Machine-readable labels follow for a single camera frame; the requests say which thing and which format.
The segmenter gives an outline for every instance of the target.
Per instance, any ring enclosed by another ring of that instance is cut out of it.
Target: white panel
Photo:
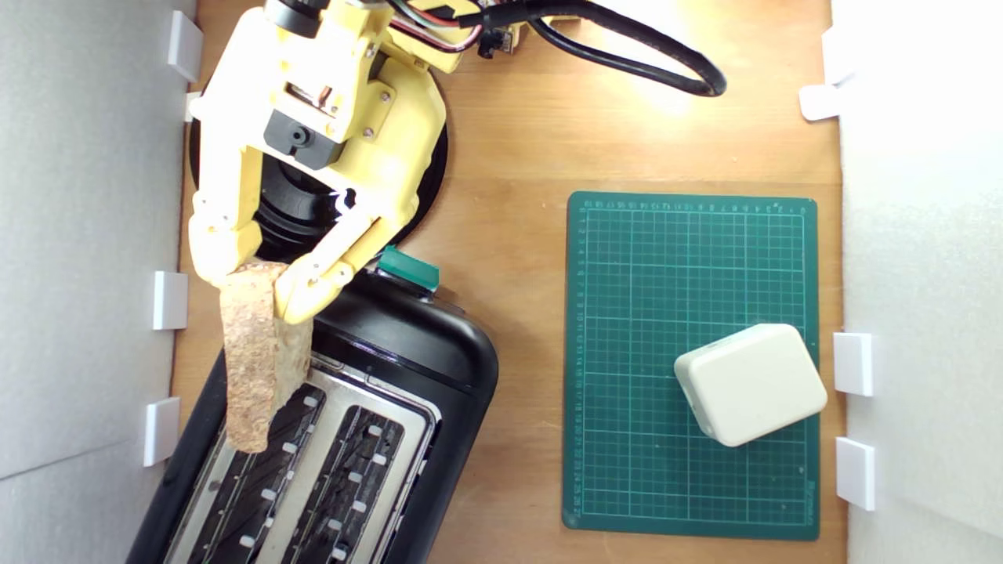
[[[850,507],[848,553],[852,564],[1000,564],[1003,539],[891,498],[873,513]]]
[[[846,327],[881,335],[880,393],[848,398],[882,453],[851,562],[1003,562],[976,532],[1003,537],[1003,4],[838,5],[868,53],[841,88]]]
[[[149,329],[151,273],[178,268],[188,85],[163,57],[172,12],[194,7],[0,2],[0,477],[137,446],[143,407],[168,395],[174,334]]]
[[[182,399],[168,397],[146,405],[142,466],[150,467],[174,454],[181,427]]]
[[[180,272],[153,273],[153,329],[188,327],[188,275]]]
[[[835,440],[835,493],[866,511],[875,509],[875,449],[839,437]]]
[[[868,333],[832,335],[832,371],[838,391],[868,397],[874,395],[871,342]]]
[[[124,561],[163,475],[139,466],[140,449],[129,441],[0,480],[0,564]]]
[[[202,68],[202,30],[181,11],[171,18],[171,43],[168,46],[168,64],[189,82],[199,80]]]

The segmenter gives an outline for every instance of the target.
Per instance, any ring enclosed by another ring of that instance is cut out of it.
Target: white clip
[[[188,327],[188,275],[158,270],[153,274],[153,330]]]
[[[874,388],[874,358],[869,333],[832,334],[832,370],[835,389],[871,397]]]
[[[180,397],[168,397],[146,405],[142,466],[151,467],[174,454],[178,447],[181,405]]]
[[[199,105],[202,103],[202,91],[189,92],[185,94],[185,122],[191,123],[193,119],[198,119]]]
[[[865,511],[875,510],[875,448],[835,439],[835,494]]]
[[[824,84],[802,86],[798,92],[801,115],[808,121],[835,117],[843,110],[840,88],[857,72],[857,49],[854,38],[832,26],[821,34]]]
[[[171,14],[171,41],[168,64],[189,82],[198,82],[202,68],[203,33],[199,26],[180,10]]]

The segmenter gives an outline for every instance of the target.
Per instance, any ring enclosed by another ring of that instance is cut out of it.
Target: green cutting mat
[[[818,537],[817,415],[726,448],[700,432],[672,369],[760,322],[797,327],[817,365],[816,238],[810,200],[572,195],[568,527]]]

